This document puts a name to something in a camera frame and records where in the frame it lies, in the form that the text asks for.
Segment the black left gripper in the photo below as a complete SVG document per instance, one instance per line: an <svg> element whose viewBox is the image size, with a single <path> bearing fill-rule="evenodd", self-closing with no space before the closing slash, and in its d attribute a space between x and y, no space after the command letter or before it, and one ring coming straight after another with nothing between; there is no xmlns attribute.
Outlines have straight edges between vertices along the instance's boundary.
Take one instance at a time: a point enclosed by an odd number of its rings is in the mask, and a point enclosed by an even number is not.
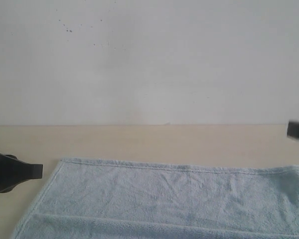
<svg viewBox="0 0 299 239"><path fill-rule="evenodd" d="M15 186L6 186L6 176L3 173L6 170L6 165L0 162L0 193L8 193L13 190ZM31 164L23 161L17 163L17 185L29 180L36 180L43 178L43 164Z"/></svg>

